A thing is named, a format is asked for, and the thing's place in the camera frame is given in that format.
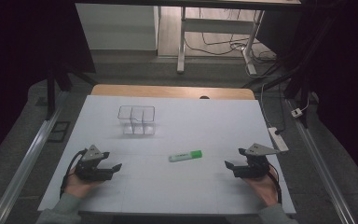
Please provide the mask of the person's right hand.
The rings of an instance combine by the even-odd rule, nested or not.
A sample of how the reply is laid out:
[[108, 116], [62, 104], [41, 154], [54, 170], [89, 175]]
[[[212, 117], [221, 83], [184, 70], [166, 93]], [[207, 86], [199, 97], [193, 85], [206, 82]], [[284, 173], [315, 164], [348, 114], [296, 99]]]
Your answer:
[[254, 190], [265, 206], [278, 203], [278, 192], [273, 180], [268, 175], [259, 178], [245, 178], [244, 181]]

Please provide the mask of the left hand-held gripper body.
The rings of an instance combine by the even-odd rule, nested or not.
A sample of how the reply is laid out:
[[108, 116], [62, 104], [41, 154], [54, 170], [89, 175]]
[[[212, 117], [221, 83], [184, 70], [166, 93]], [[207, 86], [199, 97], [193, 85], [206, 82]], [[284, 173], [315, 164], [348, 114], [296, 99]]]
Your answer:
[[82, 151], [82, 156], [76, 164], [75, 174], [86, 181], [106, 181], [113, 176], [112, 168], [99, 169], [102, 161], [102, 152], [94, 145]]

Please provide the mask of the clear plastic compartment organizer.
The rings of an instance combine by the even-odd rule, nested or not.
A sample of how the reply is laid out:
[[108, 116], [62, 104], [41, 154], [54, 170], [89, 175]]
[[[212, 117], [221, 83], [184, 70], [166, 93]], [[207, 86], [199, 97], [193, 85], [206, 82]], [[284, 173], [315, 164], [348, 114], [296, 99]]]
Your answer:
[[124, 134], [152, 135], [155, 133], [155, 107], [122, 105], [117, 118]]

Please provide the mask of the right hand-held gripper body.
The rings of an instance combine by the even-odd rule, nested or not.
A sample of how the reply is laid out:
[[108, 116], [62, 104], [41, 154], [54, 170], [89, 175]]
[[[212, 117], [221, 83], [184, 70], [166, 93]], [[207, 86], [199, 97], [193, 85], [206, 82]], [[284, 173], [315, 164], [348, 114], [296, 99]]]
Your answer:
[[246, 149], [247, 164], [235, 166], [233, 174], [239, 178], [259, 178], [268, 174], [269, 161], [267, 155], [278, 154], [279, 150], [257, 143]]

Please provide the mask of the white cabinet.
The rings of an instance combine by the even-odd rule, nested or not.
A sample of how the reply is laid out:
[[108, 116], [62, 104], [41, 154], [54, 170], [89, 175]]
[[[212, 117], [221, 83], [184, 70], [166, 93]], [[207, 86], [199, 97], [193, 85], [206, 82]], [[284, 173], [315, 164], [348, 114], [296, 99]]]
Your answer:
[[76, 10], [91, 49], [158, 49], [158, 7], [78, 3]]

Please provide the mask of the person's left hand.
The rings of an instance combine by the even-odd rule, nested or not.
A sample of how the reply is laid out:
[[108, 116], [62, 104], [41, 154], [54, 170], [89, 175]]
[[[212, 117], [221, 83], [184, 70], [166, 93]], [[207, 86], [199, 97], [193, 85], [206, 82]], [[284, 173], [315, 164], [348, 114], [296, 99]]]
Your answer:
[[77, 198], [85, 198], [88, 193], [95, 187], [102, 184], [102, 181], [86, 181], [81, 180], [76, 174], [76, 169], [72, 168], [67, 176], [64, 192], [76, 196]]

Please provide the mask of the green highlighter pen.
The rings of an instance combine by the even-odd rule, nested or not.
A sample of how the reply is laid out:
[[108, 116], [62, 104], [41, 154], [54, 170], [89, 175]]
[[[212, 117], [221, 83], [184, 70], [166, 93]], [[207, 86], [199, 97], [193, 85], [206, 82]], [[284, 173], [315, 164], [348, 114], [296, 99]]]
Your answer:
[[187, 160], [198, 159], [201, 157], [202, 157], [202, 152], [200, 150], [194, 150], [194, 151], [171, 155], [169, 157], [169, 162], [187, 161]]

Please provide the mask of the white desk frame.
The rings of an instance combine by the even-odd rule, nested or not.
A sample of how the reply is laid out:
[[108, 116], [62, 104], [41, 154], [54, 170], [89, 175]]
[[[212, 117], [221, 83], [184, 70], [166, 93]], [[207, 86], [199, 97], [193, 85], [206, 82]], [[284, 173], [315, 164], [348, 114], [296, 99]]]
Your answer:
[[186, 33], [210, 33], [247, 35], [247, 43], [244, 47], [240, 47], [240, 52], [245, 61], [248, 74], [255, 76], [256, 70], [253, 59], [251, 58], [251, 51], [263, 14], [263, 10], [256, 10], [254, 18], [251, 21], [203, 19], [202, 16], [188, 18], [186, 16], [186, 7], [181, 7], [177, 73], [183, 74], [185, 71]]

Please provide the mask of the black floor frame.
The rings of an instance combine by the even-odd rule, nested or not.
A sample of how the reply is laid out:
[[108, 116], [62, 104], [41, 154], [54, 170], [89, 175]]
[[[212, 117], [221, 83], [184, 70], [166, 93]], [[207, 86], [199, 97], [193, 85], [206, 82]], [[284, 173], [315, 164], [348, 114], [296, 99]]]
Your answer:
[[50, 132], [48, 141], [51, 143], [62, 143], [69, 131], [70, 121], [57, 121]]

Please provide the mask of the white power strip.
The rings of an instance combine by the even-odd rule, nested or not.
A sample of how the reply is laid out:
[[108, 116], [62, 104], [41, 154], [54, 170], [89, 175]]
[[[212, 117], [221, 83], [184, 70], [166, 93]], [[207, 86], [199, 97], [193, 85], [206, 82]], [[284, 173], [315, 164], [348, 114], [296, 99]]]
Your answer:
[[284, 142], [284, 140], [281, 137], [277, 128], [270, 127], [270, 128], [268, 128], [268, 132], [269, 132], [269, 135], [272, 138], [273, 142], [275, 143], [277, 149], [279, 149], [282, 152], [289, 150], [288, 146]]

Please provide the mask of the aluminium rail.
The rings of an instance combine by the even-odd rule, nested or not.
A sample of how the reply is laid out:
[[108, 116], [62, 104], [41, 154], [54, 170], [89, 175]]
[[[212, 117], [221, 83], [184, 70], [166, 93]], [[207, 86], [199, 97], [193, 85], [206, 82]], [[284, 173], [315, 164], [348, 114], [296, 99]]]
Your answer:
[[28, 179], [44, 145], [48, 140], [48, 136], [52, 131], [53, 126], [63, 110], [64, 103], [66, 102], [69, 94], [69, 91], [61, 91], [58, 94], [55, 101], [56, 109], [52, 112], [49, 119], [43, 121], [16, 173], [10, 180], [3, 196], [0, 199], [0, 224], [5, 224], [8, 215], [17, 201], [26, 180]]
[[324, 156], [315, 141], [315, 138], [310, 132], [310, 129], [306, 128], [299, 118], [294, 118], [293, 116], [290, 116], [290, 118], [295, 124], [296, 129], [299, 132], [300, 137], [307, 151], [310, 154], [310, 158], [314, 164], [315, 170], [317, 171], [319, 177], [324, 184], [324, 188], [329, 195], [332, 204], [335, 207], [335, 210], [341, 223], [358, 224], [354, 213], [352, 212], [349, 207], [349, 204], [345, 200], [341, 189], [339, 188], [335, 178], [333, 177], [324, 159]]

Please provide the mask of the white table mat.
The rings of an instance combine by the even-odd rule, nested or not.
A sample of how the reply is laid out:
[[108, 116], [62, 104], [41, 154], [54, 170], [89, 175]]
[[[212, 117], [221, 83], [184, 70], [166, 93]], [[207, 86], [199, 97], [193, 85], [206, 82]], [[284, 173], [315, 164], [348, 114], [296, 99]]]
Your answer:
[[[155, 107], [152, 135], [124, 134], [122, 105]], [[87, 97], [62, 158], [39, 205], [59, 200], [62, 177], [75, 154], [91, 145], [110, 152], [103, 168], [122, 163], [111, 180], [93, 189], [81, 210], [114, 214], [245, 215], [263, 203], [225, 161], [244, 165], [238, 148], [270, 146], [256, 100]], [[200, 150], [202, 157], [169, 162], [171, 155]]]

